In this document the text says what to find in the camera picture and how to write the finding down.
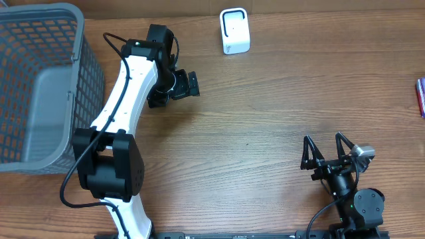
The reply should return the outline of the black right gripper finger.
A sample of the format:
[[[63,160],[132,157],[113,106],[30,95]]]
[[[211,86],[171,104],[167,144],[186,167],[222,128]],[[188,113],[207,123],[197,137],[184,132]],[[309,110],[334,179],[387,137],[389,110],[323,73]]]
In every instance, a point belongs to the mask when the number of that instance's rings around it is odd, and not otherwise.
[[[301,157],[301,170],[312,170],[322,166],[325,161],[320,150],[313,142],[312,138],[307,135],[303,139],[303,154]]]
[[[349,139],[347,139],[340,131],[335,134],[337,156],[339,159],[343,159],[346,156],[346,153],[343,148],[343,143],[350,149],[355,146]]]

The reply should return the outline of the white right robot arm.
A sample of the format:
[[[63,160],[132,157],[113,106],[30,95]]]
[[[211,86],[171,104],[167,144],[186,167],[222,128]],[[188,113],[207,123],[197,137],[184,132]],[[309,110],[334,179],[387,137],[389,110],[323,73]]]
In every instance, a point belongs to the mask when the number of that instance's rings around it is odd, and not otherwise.
[[[383,224],[385,197],[378,189],[359,189],[360,174],[375,157],[375,149],[368,144],[354,144],[341,132],[335,134],[337,158],[325,160],[310,136],[303,139],[300,169],[312,170],[311,179],[319,181],[333,201],[315,213],[306,230],[298,238],[388,238],[380,232]],[[337,209],[339,223],[327,230],[313,230],[313,223],[327,209]]]

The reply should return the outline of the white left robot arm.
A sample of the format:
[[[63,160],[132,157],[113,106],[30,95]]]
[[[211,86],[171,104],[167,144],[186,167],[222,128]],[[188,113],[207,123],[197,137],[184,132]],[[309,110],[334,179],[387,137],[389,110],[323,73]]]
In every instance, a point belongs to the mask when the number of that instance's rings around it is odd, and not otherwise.
[[[118,228],[114,238],[156,238],[139,192],[145,165],[135,131],[144,105],[199,96],[195,72],[177,69],[179,44],[172,30],[152,24],[145,40],[126,39],[115,49],[120,73],[106,105],[88,128],[74,132],[75,163],[60,187],[70,208],[106,206]]]

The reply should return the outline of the red purple pad pack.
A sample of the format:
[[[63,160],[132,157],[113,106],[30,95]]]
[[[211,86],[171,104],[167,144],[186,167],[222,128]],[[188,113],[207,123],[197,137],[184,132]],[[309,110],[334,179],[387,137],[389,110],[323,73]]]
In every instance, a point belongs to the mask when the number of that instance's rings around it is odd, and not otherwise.
[[[425,92],[424,92],[425,78],[419,78],[416,82],[416,95],[418,98],[418,105],[420,110],[420,115],[422,118],[425,118]]]

